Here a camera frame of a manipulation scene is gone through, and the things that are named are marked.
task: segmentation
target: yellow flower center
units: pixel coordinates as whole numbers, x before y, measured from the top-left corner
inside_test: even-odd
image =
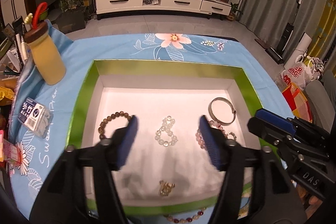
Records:
[[[179,38],[176,36],[176,35],[174,35],[174,34],[172,34],[171,35],[171,40],[173,40],[173,41],[177,41]]]

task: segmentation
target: drawer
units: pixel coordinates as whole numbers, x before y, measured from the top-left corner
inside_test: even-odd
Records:
[[[203,0],[201,5],[201,11],[222,14],[226,16],[230,13],[230,10],[230,5],[225,5],[214,1]]]
[[[97,12],[142,6],[142,0],[96,0]]]
[[[202,0],[161,0],[161,7],[172,7],[179,10],[200,10]]]

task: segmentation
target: blue tablecloth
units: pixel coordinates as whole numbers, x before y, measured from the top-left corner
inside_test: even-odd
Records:
[[[277,86],[256,59],[233,38],[198,35],[126,34],[94,37],[72,42],[51,27],[49,34],[57,45],[67,68],[65,77],[49,86],[31,60],[20,79],[10,140],[22,141],[30,161],[28,176],[16,169],[11,183],[19,210],[29,218],[34,200],[53,164],[63,152],[70,117],[84,77],[94,59],[156,59],[212,63],[242,67],[254,86],[264,108],[282,116],[293,114]],[[25,97],[30,96],[54,113],[45,139],[39,139],[17,122],[17,111]],[[208,208],[199,223],[207,223],[213,208]],[[163,216],[144,218],[146,223],[167,223]]]

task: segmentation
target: white paper roll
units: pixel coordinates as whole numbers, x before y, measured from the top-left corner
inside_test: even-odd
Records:
[[[311,38],[306,34],[303,33],[302,38],[297,45],[297,47],[293,50],[292,55],[288,59],[288,61],[285,64],[285,69],[289,69],[292,67],[292,65],[295,63],[295,59],[300,55],[304,54],[304,52],[307,50],[309,44],[311,43]]]

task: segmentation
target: barcode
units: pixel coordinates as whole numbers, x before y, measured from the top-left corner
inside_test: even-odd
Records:
[[[35,120],[33,120],[32,118],[28,118],[28,120],[27,120],[27,124],[28,124],[29,126],[31,126],[31,127],[33,128],[34,125],[35,125],[35,123],[36,123]]]

